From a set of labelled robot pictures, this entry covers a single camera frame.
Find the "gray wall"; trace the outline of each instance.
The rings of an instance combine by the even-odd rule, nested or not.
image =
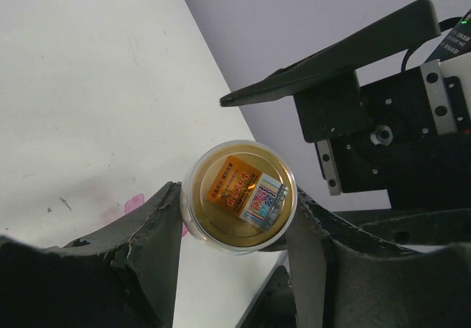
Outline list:
[[[415,0],[186,0],[231,90],[335,43]],[[470,0],[432,0],[439,19],[463,15]],[[437,41],[418,51],[421,63]],[[402,54],[359,72],[361,84],[395,74]],[[255,139],[280,153],[298,184],[330,210],[389,206],[386,192],[330,197],[316,151],[303,138],[292,97],[241,108]]]

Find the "white table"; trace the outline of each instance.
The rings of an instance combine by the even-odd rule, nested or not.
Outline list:
[[[0,0],[0,232],[62,246],[252,139],[227,92],[183,0]],[[277,259],[186,236],[174,327],[234,327]]]

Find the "sticker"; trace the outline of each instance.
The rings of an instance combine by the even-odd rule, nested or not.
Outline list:
[[[266,231],[280,213],[288,188],[233,155],[211,185],[207,198],[247,223]]]

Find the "cable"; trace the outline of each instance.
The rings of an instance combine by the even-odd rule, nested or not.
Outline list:
[[[444,21],[441,21],[439,23],[440,26],[440,32],[444,32],[446,30],[450,30],[455,27],[456,24],[459,23],[461,20],[461,17],[452,17],[445,19]],[[409,50],[407,50],[406,54],[404,55],[403,62],[400,65],[400,71],[404,72],[406,71],[406,66],[407,62],[409,61],[409,58],[411,58],[412,54],[419,49],[419,47],[422,46],[422,44],[419,44],[417,46],[411,47]]]

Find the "can lid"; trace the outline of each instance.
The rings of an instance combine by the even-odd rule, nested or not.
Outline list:
[[[270,148],[234,140],[211,149],[188,180],[188,207],[206,237],[264,247],[286,230],[297,204],[293,174]]]

